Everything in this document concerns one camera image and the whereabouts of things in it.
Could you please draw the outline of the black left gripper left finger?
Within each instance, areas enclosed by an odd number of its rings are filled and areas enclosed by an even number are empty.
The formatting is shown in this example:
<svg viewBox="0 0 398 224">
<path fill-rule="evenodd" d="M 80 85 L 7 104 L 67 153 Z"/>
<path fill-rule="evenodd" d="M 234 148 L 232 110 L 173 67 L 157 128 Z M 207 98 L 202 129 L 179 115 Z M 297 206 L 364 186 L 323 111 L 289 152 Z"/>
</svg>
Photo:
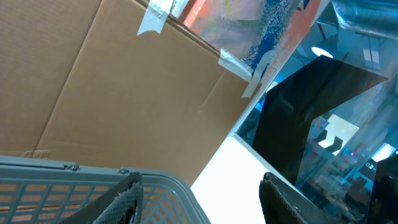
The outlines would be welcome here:
<svg viewBox="0 0 398 224">
<path fill-rule="evenodd" d="M 143 201 L 142 173 L 131 172 L 103 195 L 61 222 L 64 224 L 140 223 Z"/>
</svg>

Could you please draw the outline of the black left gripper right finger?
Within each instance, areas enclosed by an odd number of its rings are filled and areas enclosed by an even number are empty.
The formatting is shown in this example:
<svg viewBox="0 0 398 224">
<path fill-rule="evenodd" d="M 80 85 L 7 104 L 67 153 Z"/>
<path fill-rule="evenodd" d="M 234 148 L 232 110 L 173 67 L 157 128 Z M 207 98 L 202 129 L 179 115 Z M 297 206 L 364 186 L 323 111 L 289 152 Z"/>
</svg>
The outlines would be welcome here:
<svg viewBox="0 0 398 224">
<path fill-rule="evenodd" d="M 330 217 L 271 172 L 259 186 L 266 224 L 328 224 Z"/>
</svg>

